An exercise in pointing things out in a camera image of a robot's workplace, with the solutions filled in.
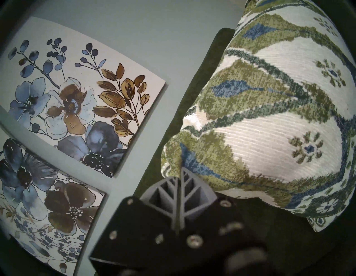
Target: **green fabric pattern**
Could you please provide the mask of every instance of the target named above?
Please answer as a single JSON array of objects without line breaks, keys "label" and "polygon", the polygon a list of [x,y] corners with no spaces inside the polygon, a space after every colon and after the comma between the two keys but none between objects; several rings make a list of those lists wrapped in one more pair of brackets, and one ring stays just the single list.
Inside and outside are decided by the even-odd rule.
[{"label": "green fabric pattern", "polygon": [[[161,173],[180,177],[186,167],[217,192],[259,197],[321,231],[355,189],[355,62],[310,2],[255,5],[164,146]],[[302,19],[289,22],[288,12]]]}]

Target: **floral wall art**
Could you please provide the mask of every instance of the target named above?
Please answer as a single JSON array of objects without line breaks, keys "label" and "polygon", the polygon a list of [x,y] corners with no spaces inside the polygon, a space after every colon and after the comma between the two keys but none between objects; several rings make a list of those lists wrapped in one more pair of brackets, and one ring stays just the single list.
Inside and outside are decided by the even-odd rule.
[{"label": "floral wall art", "polygon": [[36,17],[9,42],[0,81],[16,127],[108,177],[164,85],[104,44]]},{"label": "floral wall art", "polygon": [[103,193],[47,164],[0,129],[0,225],[28,253],[72,276]]}]

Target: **flower petal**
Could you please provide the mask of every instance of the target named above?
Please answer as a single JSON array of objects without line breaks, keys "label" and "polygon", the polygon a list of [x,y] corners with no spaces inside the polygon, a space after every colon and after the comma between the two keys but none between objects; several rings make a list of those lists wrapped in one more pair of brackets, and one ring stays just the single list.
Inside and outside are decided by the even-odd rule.
[{"label": "flower petal", "polygon": [[92,152],[100,152],[104,155],[116,149],[118,142],[119,137],[114,127],[100,121],[93,125],[87,137],[88,148]]},{"label": "flower petal", "polygon": [[85,133],[85,126],[83,126],[79,118],[74,114],[65,114],[63,118],[70,134],[82,135]]},{"label": "flower petal", "polygon": [[0,160],[0,179],[3,186],[7,187],[18,187],[20,186],[20,181],[17,178],[17,173],[13,171],[6,159]]},{"label": "flower petal", "polygon": [[8,203],[16,208],[22,200],[24,188],[18,186],[15,190],[2,184],[2,191]]},{"label": "flower petal", "polygon": [[93,222],[97,210],[98,206],[82,209],[83,213],[82,216],[78,218],[77,225],[83,233],[88,233],[88,230],[90,228],[91,223]]},{"label": "flower petal", "polygon": [[80,160],[84,155],[89,153],[89,149],[84,142],[84,139],[80,136],[68,136],[58,142],[57,149],[64,152],[70,157]]},{"label": "flower petal", "polygon": [[23,166],[31,173],[33,184],[37,188],[45,192],[54,185],[57,179],[57,172],[54,169],[28,153],[25,154],[24,160]]},{"label": "flower petal", "polygon": [[95,114],[93,112],[93,108],[97,105],[97,102],[94,98],[94,90],[91,87],[85,87],[84,93],[87,95],[82,102],[82,109],[80,110],[78,117],[80,122],[83,125],[86,125],[94,120]]},{"label": "flower petal", "polygon": [[39,96],[36,103],[30,107],[31,117],[37,117],[37,115],[44,110],[50,98],[51,96],[49,94]]},{"label": "flower petal", "polygon": [[65,193],[71,207],[86,208],[95,201],[95,195],[88,188],[77,183],[67,183]]},{"label": "flower petal", "polygon": [[74,220],[68,214],[52,212],[48,214],[48,220],[62,235],[73,236],[77,231]]},{"label": "flower petal", "polygon": [[30,85],[30,96],[42,96],[46,89],[45,78],[37,78]]},{"label": "flower petal", "polygon": [[44,220],[47,216],[47,208],[37,195],[37,191],[33,185],[30,185],[28,190],[23,191],[22,204],[24,208],[35,219]]},{"label": "flower petal", "polygon": [[21,85],[19,85],[16,88],[15,96],[18,102],[20,103],[26,102],[26,100],[30,96],[30,86],[31,86],[30,82],[24,81]]},{"label": "flower petal", "polygon": [[18,103],[16,100],[13,100],[10,103],[10,110],[9,110],[9,114],[15,118],[16,120],[18,120],[21,115],[23,114],[23,103]]},{"label": "flower petal", "polygon": [[3,147],[6,161],[10,164],[14,172],[17,172],[21,166],[23,154],[21,147],[14,139],[7,139]]},{"label": "flower petal", "polygon": [[68,78],[64,83],[59,87],[59,97],[62,100],[67,99],[67,97],[73,94],[76,90],[80,91],[81,85],[77,79]]},{"label": "flower petal", "polygon": [[63,122],[65,113],[57,117],[47,117],[45,123],[47,125],[46,132],[54,140],[65,137],[68,133],[67,126]]},{"label": "flower petal", "polygon": [[55,190],[48,190],[45,198],[45,206],[48,210],[65,214],[69,211],[69,203],[64,193]]},{"label": "flower petal", "polygon": [[27,111],[21,115],[19,123],[27,129],[31,126],[30,114]]}]

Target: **gray 3d printed part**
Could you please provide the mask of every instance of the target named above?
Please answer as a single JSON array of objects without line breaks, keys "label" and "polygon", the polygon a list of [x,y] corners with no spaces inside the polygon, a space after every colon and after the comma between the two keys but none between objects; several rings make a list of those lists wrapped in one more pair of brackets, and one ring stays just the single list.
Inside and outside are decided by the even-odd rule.
[{"label": "gray 3d printed part", "polygon": [[148,188],[140,198],[146,205],[170,217],[173,230],[183,229],[186,219],[193,221],[216,199],[209,185],[186,168],[181,170],[180,181],[168,177]]},{"label": "gray 3d printed part", "polygon": [[180,229],[185,227],[185,220],[193,221],[218,197],[203,180],[186,168],[180,171]]}]

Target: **decorative pillow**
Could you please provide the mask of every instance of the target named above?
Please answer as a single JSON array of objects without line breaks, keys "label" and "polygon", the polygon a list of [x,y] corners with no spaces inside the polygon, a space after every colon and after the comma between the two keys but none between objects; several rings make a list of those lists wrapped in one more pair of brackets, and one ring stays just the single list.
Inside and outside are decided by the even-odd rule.
[{"label": "decorative pillow", "polygon": [[251,0],[213,76],[164,146],[215,191],[334,221],[355,189],[356,67],[307,0]]}]

